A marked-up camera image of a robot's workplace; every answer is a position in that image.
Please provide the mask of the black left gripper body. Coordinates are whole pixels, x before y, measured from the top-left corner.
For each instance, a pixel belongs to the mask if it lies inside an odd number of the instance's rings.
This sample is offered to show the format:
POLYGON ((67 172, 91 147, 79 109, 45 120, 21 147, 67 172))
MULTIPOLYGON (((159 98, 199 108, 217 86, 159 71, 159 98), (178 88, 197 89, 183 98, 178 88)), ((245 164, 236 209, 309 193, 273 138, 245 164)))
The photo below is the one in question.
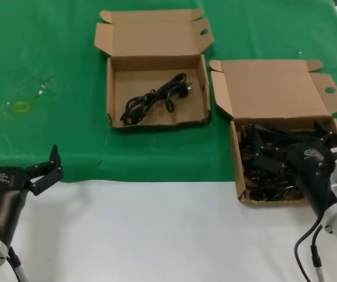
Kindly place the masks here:
POLYGON ((0 241, 12 242, 29 192, 29 176, 22 167, 0 167, 0 241))

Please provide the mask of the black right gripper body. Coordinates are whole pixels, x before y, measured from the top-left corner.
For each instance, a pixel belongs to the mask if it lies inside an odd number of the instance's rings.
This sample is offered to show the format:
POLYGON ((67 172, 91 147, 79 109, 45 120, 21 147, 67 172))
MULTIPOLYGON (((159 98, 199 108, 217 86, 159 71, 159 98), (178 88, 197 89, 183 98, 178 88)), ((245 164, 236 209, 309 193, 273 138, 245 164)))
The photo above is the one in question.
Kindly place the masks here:
POLYGON ((316 216, 322 217, 337 202, 330 189, 333 163, 329 149, 318 143, 298 144, 288 150, 286 166, 316 216))

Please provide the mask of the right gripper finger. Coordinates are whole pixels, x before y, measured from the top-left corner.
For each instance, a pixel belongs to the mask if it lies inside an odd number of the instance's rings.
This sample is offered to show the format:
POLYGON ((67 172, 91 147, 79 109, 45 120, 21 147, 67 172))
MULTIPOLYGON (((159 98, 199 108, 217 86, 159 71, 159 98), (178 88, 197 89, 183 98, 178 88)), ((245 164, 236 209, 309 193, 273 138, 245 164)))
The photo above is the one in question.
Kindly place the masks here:
POLYGON ((253 130, 253 165, 276 176, 288 173, 288 147, 295 142, 292 133, 272 130, 253 130))
POLYGON ((331 129, 320 120, 314 121, 314 129, 322 146, 337 147, 337 131, 331 129))

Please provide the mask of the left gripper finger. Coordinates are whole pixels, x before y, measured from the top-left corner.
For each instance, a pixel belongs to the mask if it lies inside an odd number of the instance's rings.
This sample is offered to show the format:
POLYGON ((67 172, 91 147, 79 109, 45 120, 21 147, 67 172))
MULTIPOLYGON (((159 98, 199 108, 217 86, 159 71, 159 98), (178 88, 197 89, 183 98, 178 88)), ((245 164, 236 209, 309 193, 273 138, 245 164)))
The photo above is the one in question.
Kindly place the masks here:
POLYGON ((30 179, 29 190, 38 196, 63 179, 63 169, 58 146, 53 145, 47 162, 35 164, 25 169, 30 179))

